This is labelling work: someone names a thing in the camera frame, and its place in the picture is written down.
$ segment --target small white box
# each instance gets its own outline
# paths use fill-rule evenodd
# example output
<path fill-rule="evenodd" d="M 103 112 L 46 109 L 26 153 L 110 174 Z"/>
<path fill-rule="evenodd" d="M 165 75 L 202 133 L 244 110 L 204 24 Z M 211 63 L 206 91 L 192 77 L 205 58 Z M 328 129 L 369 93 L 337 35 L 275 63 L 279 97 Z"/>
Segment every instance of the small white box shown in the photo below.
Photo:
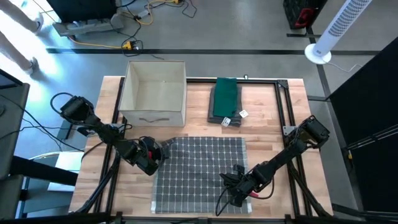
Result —
<path fill-rule="evenodd" d="M 182 127 L 186 99 L 185 62 L 132 60 L 119 111 L 133 126 Z"/>

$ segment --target white pants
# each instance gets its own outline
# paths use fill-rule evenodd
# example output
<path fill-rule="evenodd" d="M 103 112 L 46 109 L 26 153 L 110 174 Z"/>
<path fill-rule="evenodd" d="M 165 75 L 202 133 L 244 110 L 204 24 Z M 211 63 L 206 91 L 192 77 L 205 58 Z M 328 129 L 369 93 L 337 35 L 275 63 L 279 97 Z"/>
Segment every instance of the white pants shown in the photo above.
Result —
<path fill-rule="evenodd" d="M 37 30 L 37 23 L 29 19 L 17 6 L 11 3 L 9 0 L 0 0 L 0 10 L 2 10 L 9 17 L 14 19 L 20 25 L 26 29 L 35 32 Z M 6 36 L 0 32 L 0 52 L 3 53 L 7 58 L 14 61 L 23 70 L 30 68 L 31 64 L 29 60 L 25 58 L 6 38 Z"/>

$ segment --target gray grid pad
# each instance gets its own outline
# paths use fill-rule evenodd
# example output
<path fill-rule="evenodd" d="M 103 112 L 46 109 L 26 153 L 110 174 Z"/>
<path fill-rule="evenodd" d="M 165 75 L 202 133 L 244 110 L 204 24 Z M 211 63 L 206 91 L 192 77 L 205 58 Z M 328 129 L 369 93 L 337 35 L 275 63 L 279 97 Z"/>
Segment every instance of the gray grid pad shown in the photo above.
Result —
<path fill-rule="evenodd" d="M 213 213 L 224 188 L 220 173 L 232 172 L 234 164 L 248 168 L 243 138 L 185 137 L 166 143 L 170 159 L 155 177 L 155 213 Z M 227 201 L 225 194 L 220 208 Z M 248 206 L 228 205 L 224 213 L 249 213 Z"/>

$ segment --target folded green towel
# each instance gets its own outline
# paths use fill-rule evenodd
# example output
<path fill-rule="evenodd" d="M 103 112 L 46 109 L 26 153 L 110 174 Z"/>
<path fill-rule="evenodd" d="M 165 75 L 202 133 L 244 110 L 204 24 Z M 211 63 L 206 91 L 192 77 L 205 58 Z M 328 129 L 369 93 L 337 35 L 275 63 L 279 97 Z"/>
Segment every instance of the folded green towel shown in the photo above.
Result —
<path fill-rule="evenodd" d="M 238 86 L 236 78 L 217 78 L 214 92 L 214 116 L 232 117 L 236 111 Z"/>

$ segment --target wooden tabletop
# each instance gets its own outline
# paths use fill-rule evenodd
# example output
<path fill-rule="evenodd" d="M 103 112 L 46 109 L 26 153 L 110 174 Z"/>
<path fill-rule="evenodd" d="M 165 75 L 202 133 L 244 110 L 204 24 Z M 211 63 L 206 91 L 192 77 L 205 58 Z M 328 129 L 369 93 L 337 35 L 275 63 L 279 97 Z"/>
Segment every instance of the wooden tabletop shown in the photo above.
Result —
<path fill-rule="evenodd" d="M 104 77 L 95 110 L 96 115 L 102 119 L 103 123 L 111 122 L 120 78 Z M 288 81 L 295 120 L 299 124 L 310 116 L 307 94 L 302 79 L 289 79 Z M 187 85 L 185 127 L 134 127 L 126 132 L 126 138 L 152 136 L 157 141 L 161 141 L 177 136 L 243 137 L 246 140 L 249 168 L 262 161 L 271 159 L 283 150 L 275 90 L 272 85 L 242 85 L 243 109 L 249 113 L 249 116 L 242 120 L 240 128 L 226 128 L 219 124 L 207 123 L 206 118 L 212 85 L 209 83 L 189 83 Z M 285 118 L 288 119 L 284 100 L 283 103 Z M 86 148 L 91 148 L 99 142 L 98 137 L 89 138 Z M 70 211 L 80 208 L 98 185 L 105 149 L 106 146 L 102 145 L 84 158 Z M 323 208 L 327 212 L 333 213 L 319 151 L 317 149 L 309 149 L 302 154 L 302 159 L 308 188 L 322 204 Z M 122 161 L 119 168 L 112 214 L 123 212 L 123 216 L 126 217 L 215 217 L 214 213 L 151 213 L 153 179 L 153 176 L 147 176 L 136 166 L 132 167 L 127 162 Z M 302 194 L 298 185 L 297 190 L 300 212 L 304 214 Z M 266 187 L 260 193 L 260 196 L 267 196 L 270 191 L 271 188 Z M 106 189 L 103 194 L 101 211 L 105 210 L 107 196 L 108 190 Z M 252 210 L 249 215 L 224 213 L 221 217 L 284 218 L 285 214 L 294 215 L 286 166 L 276 172 L 273 196 L 268 200 L 252 200 Z"/>

